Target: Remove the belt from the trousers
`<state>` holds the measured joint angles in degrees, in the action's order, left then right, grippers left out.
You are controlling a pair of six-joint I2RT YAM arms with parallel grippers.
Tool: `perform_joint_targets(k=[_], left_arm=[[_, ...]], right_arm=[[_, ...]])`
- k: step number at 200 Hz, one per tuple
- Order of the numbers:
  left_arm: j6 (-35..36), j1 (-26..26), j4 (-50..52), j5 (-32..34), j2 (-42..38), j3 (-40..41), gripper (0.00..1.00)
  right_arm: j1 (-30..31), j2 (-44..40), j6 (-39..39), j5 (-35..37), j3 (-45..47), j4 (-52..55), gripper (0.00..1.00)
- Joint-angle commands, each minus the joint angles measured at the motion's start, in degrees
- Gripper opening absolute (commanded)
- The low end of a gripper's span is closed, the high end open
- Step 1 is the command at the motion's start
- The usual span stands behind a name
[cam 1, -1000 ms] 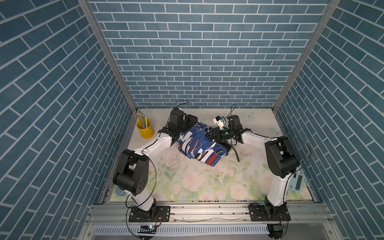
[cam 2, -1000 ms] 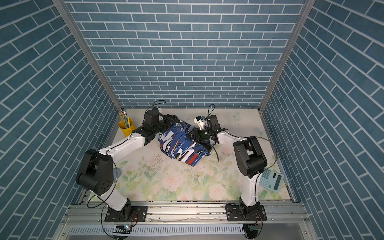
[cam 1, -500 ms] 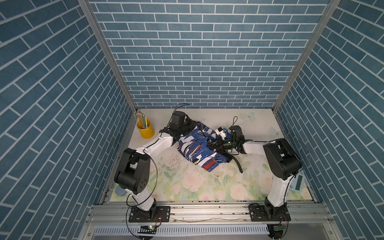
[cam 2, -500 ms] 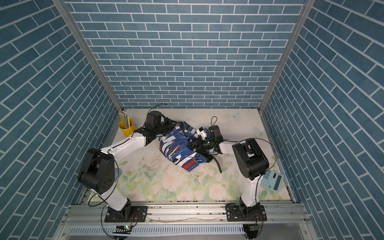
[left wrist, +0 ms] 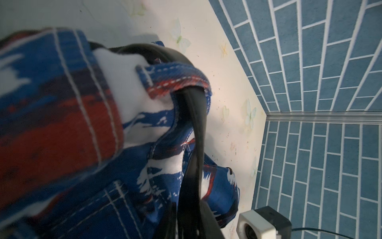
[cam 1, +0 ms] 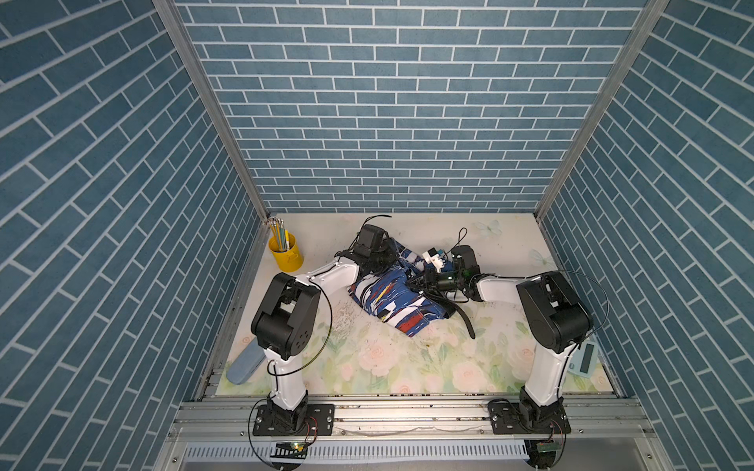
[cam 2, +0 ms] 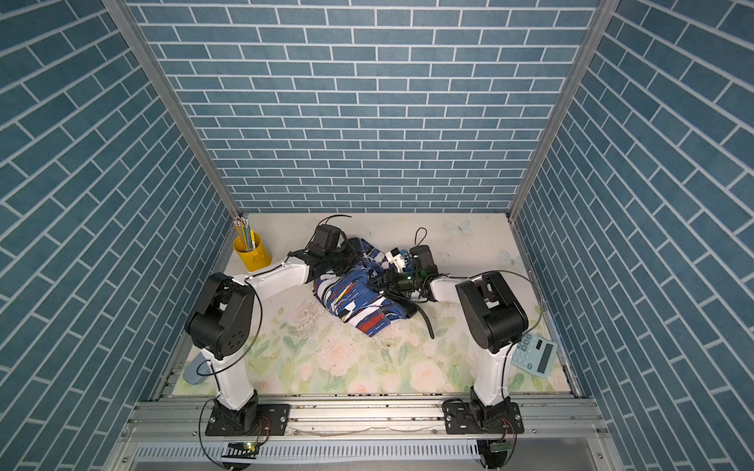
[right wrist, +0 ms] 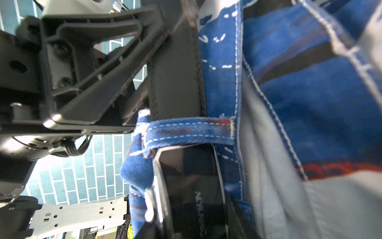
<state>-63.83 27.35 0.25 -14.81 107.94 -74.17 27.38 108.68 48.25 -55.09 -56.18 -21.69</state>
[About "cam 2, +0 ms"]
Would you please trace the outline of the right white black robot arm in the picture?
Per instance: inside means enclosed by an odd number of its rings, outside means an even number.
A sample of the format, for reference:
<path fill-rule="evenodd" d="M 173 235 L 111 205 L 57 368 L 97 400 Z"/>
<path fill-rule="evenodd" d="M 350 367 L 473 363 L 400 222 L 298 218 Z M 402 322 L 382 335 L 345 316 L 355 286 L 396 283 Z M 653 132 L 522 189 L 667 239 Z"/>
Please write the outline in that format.
<path fill-rule="evenodd" d="M 499 271 L 470 277 L 442 274 L 426 245 L 414 247 L 410 258 L 410 272 L 389 268 L 368 285 L 418 313 L 422 300 L 461 306 L 469 333 L 481 349 L 471 401 L 487 409 L 503 404 L 510 397 L 514 350 L 529 329 L 528 316 L 508 282 Z"/>

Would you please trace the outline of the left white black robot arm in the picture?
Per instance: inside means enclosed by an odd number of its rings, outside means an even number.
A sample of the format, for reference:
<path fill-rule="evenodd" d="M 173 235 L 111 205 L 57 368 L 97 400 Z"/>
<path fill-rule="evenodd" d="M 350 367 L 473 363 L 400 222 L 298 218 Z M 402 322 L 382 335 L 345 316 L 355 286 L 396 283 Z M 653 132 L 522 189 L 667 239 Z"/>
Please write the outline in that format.
<path fill-rule="evenodd" d="M 223 408 L 240 412 L 255 401 L 243 358 L 251 330 L 262 325 L 263 300 L 324 274 L 344 274 L 362 256 L 359 239 L 324 224 L 315 228 L 303 249 L 291 251 L 271 268 L 237 276 L 215 273 L 207 279 L 185 331 L 208 363 L 200 372 L 215 380 L 216 400 Z"/>

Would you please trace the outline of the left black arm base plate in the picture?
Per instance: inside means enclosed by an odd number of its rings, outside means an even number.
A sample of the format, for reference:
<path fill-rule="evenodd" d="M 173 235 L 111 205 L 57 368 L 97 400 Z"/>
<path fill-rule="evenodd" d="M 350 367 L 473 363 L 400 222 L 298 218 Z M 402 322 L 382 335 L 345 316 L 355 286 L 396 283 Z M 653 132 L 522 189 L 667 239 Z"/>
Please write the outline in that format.
<path fill-rule="evenodd" d="M 215 400 L 205 435 L 208 437 L 283 436 L 291 407 L 284 403 L 258 404 L 231 410 Z"/>

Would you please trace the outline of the blue patterned trousers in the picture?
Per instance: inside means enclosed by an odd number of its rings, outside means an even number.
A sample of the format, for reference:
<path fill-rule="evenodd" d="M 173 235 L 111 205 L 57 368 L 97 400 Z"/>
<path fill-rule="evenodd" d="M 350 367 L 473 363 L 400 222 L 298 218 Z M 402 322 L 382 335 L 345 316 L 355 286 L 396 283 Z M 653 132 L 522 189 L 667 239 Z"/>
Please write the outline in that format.
<path fill-rule="evenodd" d="M 416 314 L 386 294 L 371 288 L 369 282 L 387 268 L 386 254 L 366 239 L 359 239 L 363 256 L 342 276 L 322 275 L 313 281 L 313 294 L 323 307 L 343 323 L 374 337 L 392 323 Z"/>

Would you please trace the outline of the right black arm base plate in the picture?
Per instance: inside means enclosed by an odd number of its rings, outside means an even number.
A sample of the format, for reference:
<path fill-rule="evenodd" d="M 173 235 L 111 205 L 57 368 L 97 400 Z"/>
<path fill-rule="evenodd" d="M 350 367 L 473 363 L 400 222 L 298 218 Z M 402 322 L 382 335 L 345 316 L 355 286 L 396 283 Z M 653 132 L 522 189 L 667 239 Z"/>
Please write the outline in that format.
<path fill-rule="evenodd" d="M 441 408 L 448 435 L 512 436 L 524 432 L 520 407 L 510 400 L 485 406 L 481 402 L 464 402 L 459 398 L 451 398 L 445 400 Z"/>

